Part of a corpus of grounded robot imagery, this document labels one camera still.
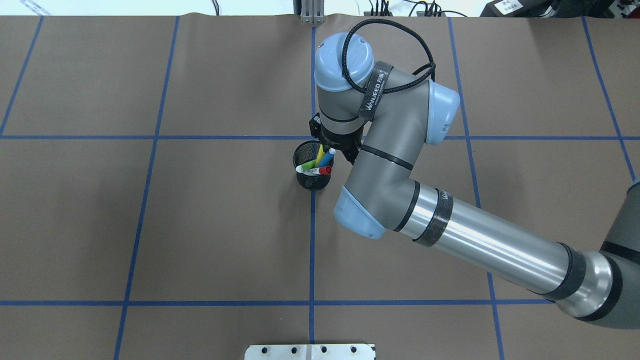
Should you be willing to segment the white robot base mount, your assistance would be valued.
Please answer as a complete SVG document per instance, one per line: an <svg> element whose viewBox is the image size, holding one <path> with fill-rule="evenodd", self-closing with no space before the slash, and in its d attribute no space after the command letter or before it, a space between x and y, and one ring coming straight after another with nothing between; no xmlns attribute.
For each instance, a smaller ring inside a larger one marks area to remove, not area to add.
<svg viewBox="0 0 640 360"><path fill-rule="evenodd" d="M247 347L245 360L376 360L374 344L256 344Z"/></svg>

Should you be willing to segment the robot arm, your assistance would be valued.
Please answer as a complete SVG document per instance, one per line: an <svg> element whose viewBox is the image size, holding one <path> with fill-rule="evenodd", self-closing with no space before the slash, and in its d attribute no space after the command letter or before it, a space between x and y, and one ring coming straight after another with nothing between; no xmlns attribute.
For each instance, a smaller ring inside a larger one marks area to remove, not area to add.
<svg viewBox="0 0 640 360"><path fill-rule="evenodd" d="M639 180L598 251L533 234L410 175L425 144L439 145L458 92L375 61L341 32L315 51L319 138L352 164L334 218L369 239L387 230L436 248L554 303L595 326L639 328Z"/></svg>

